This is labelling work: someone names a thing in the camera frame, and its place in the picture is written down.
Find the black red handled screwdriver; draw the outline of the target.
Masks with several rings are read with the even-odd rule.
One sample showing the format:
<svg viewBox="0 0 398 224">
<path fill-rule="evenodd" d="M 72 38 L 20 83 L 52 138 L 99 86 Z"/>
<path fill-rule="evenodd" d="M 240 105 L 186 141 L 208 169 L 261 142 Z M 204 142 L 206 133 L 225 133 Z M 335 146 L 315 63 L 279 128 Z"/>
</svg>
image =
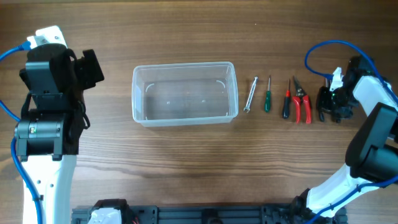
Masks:
<svg viewBox="0 0 398 224">
<path fill-rule="evenodd" d="M 285 92 L 284 105 L 282 108 L 282 118 L 288 119 L 290 116 L 290 80 L 288 81 L 287 91 Z"/>
</svg>

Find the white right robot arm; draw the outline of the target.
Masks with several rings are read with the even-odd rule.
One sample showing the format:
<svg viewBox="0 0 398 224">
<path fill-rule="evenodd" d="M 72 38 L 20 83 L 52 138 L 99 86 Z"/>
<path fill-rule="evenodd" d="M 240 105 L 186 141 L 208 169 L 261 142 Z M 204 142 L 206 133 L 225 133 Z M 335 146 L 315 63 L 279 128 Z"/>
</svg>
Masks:
<svg viewBox="0 0 398 224">
<path fill-rule="evenodd" d="M 345 163 L 329 179 L 295 197 L 289 207 L 294 222 L 333 223 L 345 205 L 365 193 L 397 183 L 397 103 L 391 86 L 376 75 L 374 61 L 350 59 L 345 72 L 337 68 L 321 87 L 316 108 L 320 121 L 326 113 L 336 123 L 362 106 L 367 118 L 350 142 Z"/>
</svg>

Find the orange black needle-nose pliers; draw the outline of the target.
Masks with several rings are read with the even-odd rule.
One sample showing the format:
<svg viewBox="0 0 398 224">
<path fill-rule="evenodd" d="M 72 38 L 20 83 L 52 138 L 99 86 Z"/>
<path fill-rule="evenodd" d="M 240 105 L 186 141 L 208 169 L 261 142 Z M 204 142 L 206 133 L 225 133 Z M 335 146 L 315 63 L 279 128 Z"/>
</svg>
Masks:
<svg viewBox="0 0 398 224">
<path fill-rule="evenodd" d="M 319 110 L 319 111 L 318 111 L 318 116 L 319 116 L 319 120 L 320 120 L 321 122 L 324 122 L 324 121 L 325 121 L 325 117 L 324 117 L 324 114 L 323 114 L 323 111 L 322 111 L 322 110 Z"/>
</svg>

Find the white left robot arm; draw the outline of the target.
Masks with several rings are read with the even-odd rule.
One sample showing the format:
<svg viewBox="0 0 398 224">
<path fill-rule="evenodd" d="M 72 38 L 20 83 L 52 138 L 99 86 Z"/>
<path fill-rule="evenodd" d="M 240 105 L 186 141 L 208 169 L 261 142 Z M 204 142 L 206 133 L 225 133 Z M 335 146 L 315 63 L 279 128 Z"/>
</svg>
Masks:
<svg viewBox="0 0 398 224">
<path fill-rule="evenodd" d="M 19 76 L 29 92 L 12 142 L 24 180 L 23 223 L 68 223 L 79 138 L 90 127 L 83 92 L 104 80 L 94 50 L 77 58 L 59 26 L 29 36 Z"/>
</svg>

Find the clear plastic container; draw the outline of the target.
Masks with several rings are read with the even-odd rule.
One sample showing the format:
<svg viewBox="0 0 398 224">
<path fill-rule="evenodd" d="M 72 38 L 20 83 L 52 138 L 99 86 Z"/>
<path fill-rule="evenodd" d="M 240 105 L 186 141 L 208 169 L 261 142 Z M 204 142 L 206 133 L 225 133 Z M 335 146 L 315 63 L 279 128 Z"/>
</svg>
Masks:
<svg viewBox="0 0 398 224">
<path fill-rule="evenodd" d="M 231 62 L 140 65 L 131 86 L 132 117 L 144 127 L 229 123 L 239 113 Z"/>
</svg>

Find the silver combination wrench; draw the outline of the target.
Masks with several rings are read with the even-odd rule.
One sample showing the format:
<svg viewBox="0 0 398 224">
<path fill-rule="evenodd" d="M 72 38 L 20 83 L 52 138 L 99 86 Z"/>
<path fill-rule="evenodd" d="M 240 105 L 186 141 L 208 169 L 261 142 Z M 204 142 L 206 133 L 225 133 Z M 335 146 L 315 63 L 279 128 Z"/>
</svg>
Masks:
<svg viewBox="0 0 398 224">
<path fill-rule="evenodd" d="M 245 107 L 243 109 L 243 111 L 245 111 L 247 113 L 250 112 L 250 110 L 251 110 L 251 103 L 252 103 L 252 99 L 253 99 L 253 96 L 254 96 L 254 92 L 255 92 L 255 89 L 256 89 L 256 85 L 257 85 L 258 79 L 259 79 L 258 76 L 254 77 L 254 80 L 253 80 L 252 85 L 251 85 L 251 89 L 250 89 L 250 92 L 249 92 L 249 96 L 248 96 L 246 105 L 245 105 Z"/>
</svg>

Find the green handled screwdriver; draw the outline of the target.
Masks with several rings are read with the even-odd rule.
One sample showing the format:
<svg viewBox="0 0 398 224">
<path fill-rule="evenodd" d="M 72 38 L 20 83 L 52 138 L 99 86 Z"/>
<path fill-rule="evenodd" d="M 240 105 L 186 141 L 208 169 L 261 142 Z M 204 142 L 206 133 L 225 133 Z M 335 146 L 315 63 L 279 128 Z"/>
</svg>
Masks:
<svg viewBox="0 0 398 224">
<path fill-rule="evenodd" d="M 267 91 L 266 91 L 266 100 L 264 103 L 264 111 L 266 113 L 270 112 L 271 110 L 271 76 L 269 76 L 268 79 L 268 86 L 267 86 Z"/>
</svg>

